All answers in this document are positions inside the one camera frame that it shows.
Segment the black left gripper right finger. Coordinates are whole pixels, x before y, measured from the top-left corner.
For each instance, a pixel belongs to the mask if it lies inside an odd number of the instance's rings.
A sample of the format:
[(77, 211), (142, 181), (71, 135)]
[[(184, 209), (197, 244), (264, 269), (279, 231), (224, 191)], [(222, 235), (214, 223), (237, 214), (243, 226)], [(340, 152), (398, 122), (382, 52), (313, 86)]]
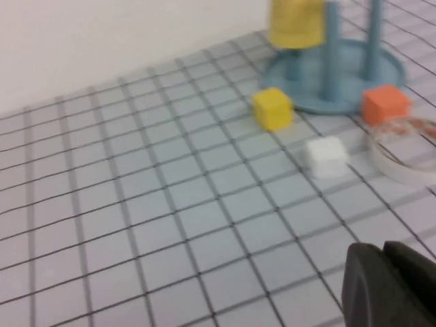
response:
[(435, 263), (399, 241), (386, 241), (383, 253), (405, 283), (420, 317), (435, 326)]

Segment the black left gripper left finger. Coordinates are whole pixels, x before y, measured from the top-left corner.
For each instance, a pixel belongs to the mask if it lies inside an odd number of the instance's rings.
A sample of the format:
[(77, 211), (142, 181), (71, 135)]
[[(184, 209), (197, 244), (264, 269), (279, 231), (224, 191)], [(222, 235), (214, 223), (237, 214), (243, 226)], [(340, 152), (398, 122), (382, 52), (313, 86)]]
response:
[(414, 304), (382, 251), (367, 243), (347, 250), (342, 289), (346, 326), (413, 326)]

